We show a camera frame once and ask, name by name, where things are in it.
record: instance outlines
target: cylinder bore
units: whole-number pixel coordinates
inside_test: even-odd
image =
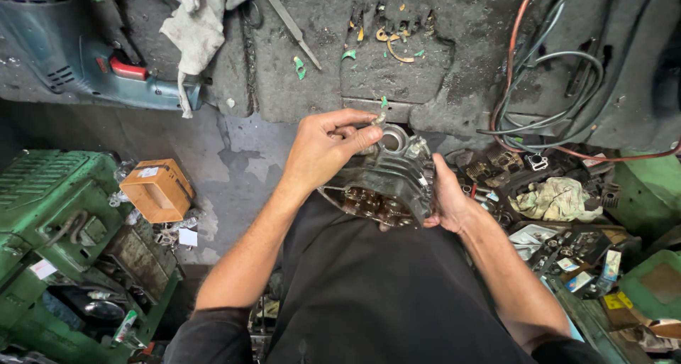
[[[379,141],[387,151],[400,151],[405,146],[409,138],[404,130],[396,125],[387,125],[383,128],[383,137]]]

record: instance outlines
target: concrete floor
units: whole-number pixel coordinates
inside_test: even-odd
[[[30,148],[116,151],[136,160],[174,158],[197,193],[194,205],[207,212],[198,226],[199,246],[177,251],[184,266],[215,264],[248,228],[281,177],[297,127],[268,123],[258,114],[225,117],[211,108],[183,119],[179,112],[159,110],[0,104],[3,161]],[[441,153],[458,149],[465,140],[420,134]]]

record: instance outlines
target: orange box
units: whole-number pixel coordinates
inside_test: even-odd
[[[182,220],[194,198],[173,159],[141,161],[118,186],[149,223]]]

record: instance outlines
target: forearm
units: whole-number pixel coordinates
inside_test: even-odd
[[[551,336],[570,336],[566,315],[551,292],[520,259],[497,222],[476,213],[460,236],[480,270],[511,336],[531,352]]]
[[[243,237],[215,265],[196,309],[250,307],[265,289],[277,253],[307,194],[280,184]]]

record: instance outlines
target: hand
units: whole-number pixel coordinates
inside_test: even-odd
[[[470,234],[489,221],[496,226],[497,222],[478,202],[464,195],[442,155],[433,154],[432,159],[435,162],[435,212],[423,222],[423,227],[440,224],[457,234]]]
[[[378,142],[378,126],[355,129],[353,123],[369,123],[377,115],[346,108],[310,115],[300,121],[298,134],[286,160],[279,186],[306,198],[328,182],[356,152]]]

